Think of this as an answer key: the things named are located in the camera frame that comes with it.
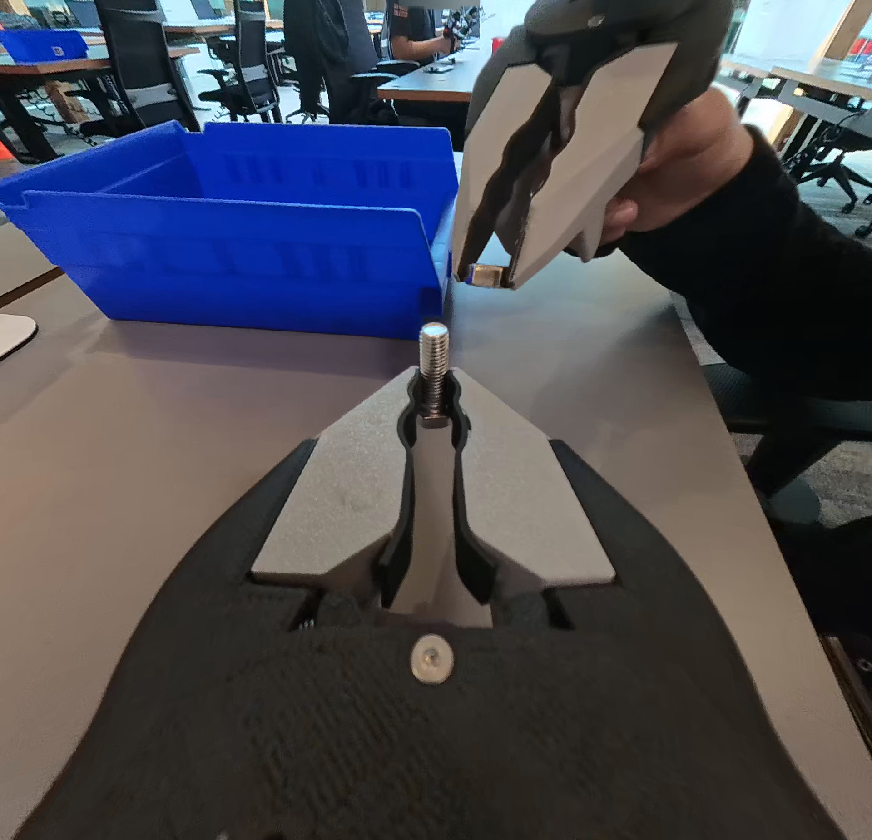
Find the person's right hand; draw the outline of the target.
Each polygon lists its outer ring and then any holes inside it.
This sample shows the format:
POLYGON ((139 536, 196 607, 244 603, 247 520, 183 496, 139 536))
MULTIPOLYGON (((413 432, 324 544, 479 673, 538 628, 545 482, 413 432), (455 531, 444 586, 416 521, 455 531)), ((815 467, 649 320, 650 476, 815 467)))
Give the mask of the person's right hand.
POLYGON ((636 174, 608 203, 600 246, 680 218, 735 178, 753 149, 728 98, 709 88, 670 117, 636 174))

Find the office chair with black jacket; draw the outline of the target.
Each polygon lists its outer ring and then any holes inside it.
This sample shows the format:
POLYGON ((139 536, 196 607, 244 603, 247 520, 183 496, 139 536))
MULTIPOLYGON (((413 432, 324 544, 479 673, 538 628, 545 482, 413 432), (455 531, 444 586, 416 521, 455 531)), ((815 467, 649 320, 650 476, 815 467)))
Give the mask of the office chair with black jacket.
POLYGON ((285 48, 297 71, 304 124, 325 116, 330 124, 398 126, 392 103, 377 89, 393 77, 382 69, 361 17, 363 36, 349 33, 342 0, 284 0, 285 48))

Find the blue plastic bin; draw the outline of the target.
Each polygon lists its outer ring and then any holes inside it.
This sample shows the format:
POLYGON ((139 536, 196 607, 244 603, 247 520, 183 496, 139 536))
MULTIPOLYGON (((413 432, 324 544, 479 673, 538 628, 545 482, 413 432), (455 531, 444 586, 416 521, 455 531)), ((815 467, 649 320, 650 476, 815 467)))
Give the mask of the blue plastic bin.
POLYGON ((459 179, 444 128, 176 122, 2 181, 2 213, 111 320, 416 340, 459 179))

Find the small blue bin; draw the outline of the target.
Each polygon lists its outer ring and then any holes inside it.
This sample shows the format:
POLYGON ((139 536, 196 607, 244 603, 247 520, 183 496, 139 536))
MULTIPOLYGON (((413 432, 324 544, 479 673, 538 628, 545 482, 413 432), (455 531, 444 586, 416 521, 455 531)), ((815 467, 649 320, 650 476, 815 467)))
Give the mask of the small blue bin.
POLYGON ((16 64, 86 59, 89 46, 74 29, 2 29, 1 45, 16 64))

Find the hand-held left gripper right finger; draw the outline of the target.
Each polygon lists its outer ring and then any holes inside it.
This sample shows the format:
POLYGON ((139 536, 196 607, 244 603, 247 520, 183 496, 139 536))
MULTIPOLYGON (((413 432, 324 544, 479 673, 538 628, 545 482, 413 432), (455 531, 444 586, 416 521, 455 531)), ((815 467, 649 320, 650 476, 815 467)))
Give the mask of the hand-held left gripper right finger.
POLYGON ((450 416, 455 564, 475 600, 614 582, 551 440, 458 368, 450 416))

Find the cluster of office chairs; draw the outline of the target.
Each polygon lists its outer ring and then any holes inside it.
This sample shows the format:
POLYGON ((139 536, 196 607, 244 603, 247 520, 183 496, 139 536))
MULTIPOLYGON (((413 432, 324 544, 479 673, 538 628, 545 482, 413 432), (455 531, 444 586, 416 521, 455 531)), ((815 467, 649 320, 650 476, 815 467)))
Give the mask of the cluster of office chairs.
POLYGON ((855 186, 867 190, 862 204, 870 205, 870 178, 846 164, 846 157, 870 151, 870 102, 857 101, 830 110, 831 119, 810 116, 813 120, 804 136, 791 141, 784 154, 790 178, 797 184, 814 182, 823 188, 835 183, 847 198, 840 214, 853 213, 859 200, 855 186))

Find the steel hex bolt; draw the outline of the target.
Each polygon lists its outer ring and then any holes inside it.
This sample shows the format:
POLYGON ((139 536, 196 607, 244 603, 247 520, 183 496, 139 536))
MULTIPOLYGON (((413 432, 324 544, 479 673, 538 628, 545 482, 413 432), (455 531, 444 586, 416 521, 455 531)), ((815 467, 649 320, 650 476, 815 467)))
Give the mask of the steel hex bolt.
POLYGON ((419 336, 420 395, 418 413, 425 429, 443 428, 448 419, 446 387, 449 375, 450 337, 441 322, 425 323, 419 336))

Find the person's right forearm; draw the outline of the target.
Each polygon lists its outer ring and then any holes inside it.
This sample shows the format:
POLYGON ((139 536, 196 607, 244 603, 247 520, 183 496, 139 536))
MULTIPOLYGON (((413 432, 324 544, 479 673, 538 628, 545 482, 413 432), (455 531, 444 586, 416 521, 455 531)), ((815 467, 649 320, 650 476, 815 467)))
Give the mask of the person's right forearm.
POLYGON ((801 200, 766 139, 676 221, 611 245, 680 295, 724 361, 787 392, 871 399, 871 254, 801 200))

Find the instruction sheet on white stand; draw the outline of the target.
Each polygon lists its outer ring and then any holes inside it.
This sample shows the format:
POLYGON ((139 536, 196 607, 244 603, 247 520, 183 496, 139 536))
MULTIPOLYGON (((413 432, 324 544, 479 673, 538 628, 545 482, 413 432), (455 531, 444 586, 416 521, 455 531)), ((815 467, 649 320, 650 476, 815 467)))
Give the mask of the instruction sheet on white stand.
POLYGON ((2 313, 0 322, 1 360, 25 346, 38 333, 38 323, 28 316, 2 313))

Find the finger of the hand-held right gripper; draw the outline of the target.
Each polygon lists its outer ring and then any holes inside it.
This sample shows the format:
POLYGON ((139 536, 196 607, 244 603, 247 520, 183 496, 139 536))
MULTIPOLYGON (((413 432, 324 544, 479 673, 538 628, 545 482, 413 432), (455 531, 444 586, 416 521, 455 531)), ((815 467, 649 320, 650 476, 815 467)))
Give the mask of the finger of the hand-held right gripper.
POLYGON ((560 120, 560 90, 534 63, 506 68, 490 95, 489 63, 475 84, 469 113, 478 112, 466 144, 452 233, 452 273, 470 265, 510 269, 523 286, 566 245, 566 198, 551 138, 560 120))
POLYGON ((561 167, 559 196, 566 198, 561 251, 580 237, 582 257, 592 256, 607 203, 638 171, 646 139, 638 121, 676 46, 634 49, 600 66, 584 86, 561 88, 553 79, 560 90, 560 120, 551 138, 554 161, 545 166, 561 167))

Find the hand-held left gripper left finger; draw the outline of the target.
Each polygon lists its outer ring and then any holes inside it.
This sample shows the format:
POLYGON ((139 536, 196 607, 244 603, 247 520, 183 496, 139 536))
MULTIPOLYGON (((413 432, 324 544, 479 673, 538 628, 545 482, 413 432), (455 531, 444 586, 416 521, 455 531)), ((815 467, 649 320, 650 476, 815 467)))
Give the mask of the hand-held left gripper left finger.
POLYGON ((418 369, 321 432, 250 570, 391 607, 411 560, 418 369))

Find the wooden office desk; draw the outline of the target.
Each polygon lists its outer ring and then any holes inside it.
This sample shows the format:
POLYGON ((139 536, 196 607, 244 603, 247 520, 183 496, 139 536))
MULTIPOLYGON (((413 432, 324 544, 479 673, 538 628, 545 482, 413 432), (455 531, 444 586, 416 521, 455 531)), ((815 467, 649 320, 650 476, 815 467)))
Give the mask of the wooden office desk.
POLYGON ((377 96, 404 102, 467 104, 474 83, 491 54, 489 45, 465 47, 444 59, 450 70, 437 72, 431 66, 417 69, 378 87, 377 96))
MULTIPOLYGON (((194 49, 174 45, 168 38, 167 43, 169 55, 180 73, 176 61, 192 54, 194 49)), ((14 155, 22 163, 42 163, 59 158, 59 152, 49 142, 38 118, 28 112, 21 99, 22 94, 47 88, 49 83, 85 84, 84 97, 98 110, 96 120, 81 124, 85 137, 110 137, 105 119, 120 113, 105 44, 89 48, 88 57, 80 60, 23 65, 2 58, 2 131, 9 128, 16 135, 21 151, 14 150, 14 155)))

